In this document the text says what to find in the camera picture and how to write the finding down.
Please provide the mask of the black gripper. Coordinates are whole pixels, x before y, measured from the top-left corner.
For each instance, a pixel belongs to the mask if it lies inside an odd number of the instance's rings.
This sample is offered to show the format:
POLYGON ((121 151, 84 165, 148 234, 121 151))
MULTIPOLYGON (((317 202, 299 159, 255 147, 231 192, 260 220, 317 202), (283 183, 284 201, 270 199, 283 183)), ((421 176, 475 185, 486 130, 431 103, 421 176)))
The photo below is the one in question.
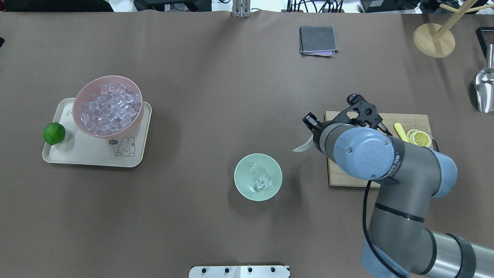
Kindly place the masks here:
POLYGON ((318 121, 316 116, 311 112, 304 116, 302 121, 313 135, 320 134, 327 127, 326 122, 318 121))

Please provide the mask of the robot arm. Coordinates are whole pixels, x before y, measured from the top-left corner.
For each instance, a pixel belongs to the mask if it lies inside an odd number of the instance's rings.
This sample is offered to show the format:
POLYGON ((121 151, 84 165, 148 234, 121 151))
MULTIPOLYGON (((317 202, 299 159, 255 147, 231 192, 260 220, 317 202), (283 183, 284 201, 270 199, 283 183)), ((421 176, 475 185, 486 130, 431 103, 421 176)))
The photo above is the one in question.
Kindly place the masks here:
POLYGON ((345 173, 380 185, 372 217, 363 202, 363 268, 376 278, 492 278, 493 250, 461 236, 424 227, 431 199, 444 197, 457 181, 448 156, 375 129, 341 122, 303 122, 316 148, 345 173))

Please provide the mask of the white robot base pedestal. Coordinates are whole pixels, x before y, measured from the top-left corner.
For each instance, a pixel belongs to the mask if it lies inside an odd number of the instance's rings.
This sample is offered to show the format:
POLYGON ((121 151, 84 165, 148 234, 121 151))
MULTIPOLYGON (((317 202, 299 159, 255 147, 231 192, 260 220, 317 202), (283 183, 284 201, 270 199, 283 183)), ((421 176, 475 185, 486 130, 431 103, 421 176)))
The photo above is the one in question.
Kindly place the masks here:
POLYGON ((196 266, 189 271, 189 278, 290 278, 289 266, 236 265, 236 266, 196 266))

